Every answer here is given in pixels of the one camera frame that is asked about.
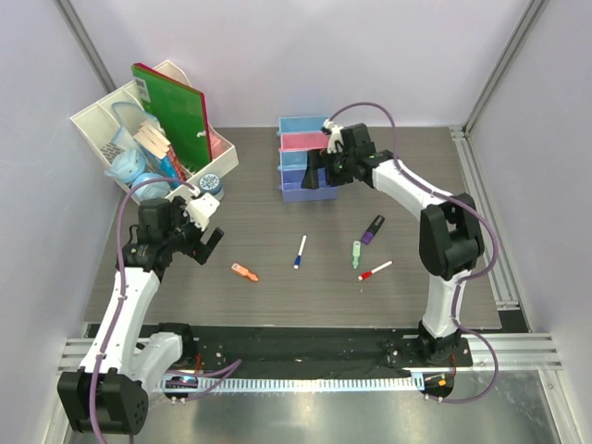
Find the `orange marker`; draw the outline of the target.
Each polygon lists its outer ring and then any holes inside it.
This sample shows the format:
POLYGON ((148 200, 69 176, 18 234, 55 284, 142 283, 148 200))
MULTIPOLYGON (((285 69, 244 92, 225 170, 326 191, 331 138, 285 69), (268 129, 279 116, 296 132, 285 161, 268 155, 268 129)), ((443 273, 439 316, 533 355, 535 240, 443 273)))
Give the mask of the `orange marker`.
POLYGON ((243 278, 249 279, 251 282, 259 281, 259 277, 253 271, 238 263, 234 263, 231 266, 231 270, 243 278))

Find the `pastel four-drawer organizer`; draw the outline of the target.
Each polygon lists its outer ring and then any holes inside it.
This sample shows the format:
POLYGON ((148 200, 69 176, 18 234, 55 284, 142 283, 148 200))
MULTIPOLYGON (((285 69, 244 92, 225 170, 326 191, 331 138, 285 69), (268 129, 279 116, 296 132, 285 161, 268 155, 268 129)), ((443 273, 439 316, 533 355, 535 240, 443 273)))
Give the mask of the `pastel four-drawer organizer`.
POLYGON ((335 200, 338 189, 329 187, 325 171, 318 170, 319 188, 304 189, 302 180, 307 168, 307 154, 327 146, 327 137, 321 131, 328 116, 280 117, 278 132, 279 164, 282 200, 284 203, 335 200))

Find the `blue round slime jar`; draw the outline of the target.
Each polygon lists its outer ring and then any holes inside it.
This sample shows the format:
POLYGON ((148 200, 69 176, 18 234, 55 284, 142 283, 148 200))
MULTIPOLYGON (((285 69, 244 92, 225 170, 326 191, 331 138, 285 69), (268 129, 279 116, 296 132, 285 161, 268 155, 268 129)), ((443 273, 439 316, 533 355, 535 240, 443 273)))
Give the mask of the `blue round slime jar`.
POLYGON ((218 201, 224 198, 222 179, 215 173, 207 173, 200 176, 198 186, 203 193, 209 193, 218 201))

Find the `purple highlighter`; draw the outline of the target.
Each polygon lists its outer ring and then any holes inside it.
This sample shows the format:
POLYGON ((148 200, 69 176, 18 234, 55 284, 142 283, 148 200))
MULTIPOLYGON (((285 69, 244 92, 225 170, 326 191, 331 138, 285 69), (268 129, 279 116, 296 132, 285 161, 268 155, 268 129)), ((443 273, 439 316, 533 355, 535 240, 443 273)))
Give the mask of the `purple highlighter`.
POLYGON ((373 238, 376 236, 382 225, 384 224, 385 217, 382 215, 377 215, 369 227, 364 232, 363 236, 361 237, 361 243, 363 245, 368 245, 371 243, 373 238))

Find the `light green marker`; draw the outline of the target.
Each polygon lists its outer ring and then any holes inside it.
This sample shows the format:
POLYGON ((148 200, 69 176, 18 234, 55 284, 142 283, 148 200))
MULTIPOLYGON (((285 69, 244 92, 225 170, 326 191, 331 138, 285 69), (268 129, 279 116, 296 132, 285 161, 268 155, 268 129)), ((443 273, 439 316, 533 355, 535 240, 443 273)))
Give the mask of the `light green marker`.
POLYGON ((355 240, 351 247, 351 265, 353 269, 357 269, 360 265, 362 244, 359 240, 355 240))

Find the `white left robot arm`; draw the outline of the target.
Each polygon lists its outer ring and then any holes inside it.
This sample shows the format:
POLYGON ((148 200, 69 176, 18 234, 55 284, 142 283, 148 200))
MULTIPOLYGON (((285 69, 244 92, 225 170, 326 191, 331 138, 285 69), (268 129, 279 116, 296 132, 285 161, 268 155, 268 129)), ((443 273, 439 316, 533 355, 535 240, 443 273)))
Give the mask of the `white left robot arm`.
POLYGON ((78 369, 63 372, 57 383, 75 431, 92 433, 100 443, 108 434, 135 437, 165 373, 195 362, 197 345, 187 324, 164 323, 145 346, 137 344, 174 254, 203 265, 223 238, 216 228, 202 240, 219 205, 209 193, 140 203, 128 241, 117 247, 113 291, 98 332, 78 369))

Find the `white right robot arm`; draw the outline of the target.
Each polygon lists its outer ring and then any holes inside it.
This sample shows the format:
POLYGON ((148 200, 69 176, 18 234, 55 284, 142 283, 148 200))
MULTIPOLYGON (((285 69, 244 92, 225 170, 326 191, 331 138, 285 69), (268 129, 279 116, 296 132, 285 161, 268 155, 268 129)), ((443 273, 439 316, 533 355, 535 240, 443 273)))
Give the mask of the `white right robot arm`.
POLYGON ((473 198, 435 189, 392 152, 378 151, 364 124, 343 127, 326 120, 321 130, 327 146, 309 151, 302 180, 305 189, 317 187, 317 172, 324 170, 329 186, 359 180, 417 218, 418 252, 429 275, 417 351, 426 364, 444 364, 460 345, 458 315, 466 280, 484 252, 473 198))

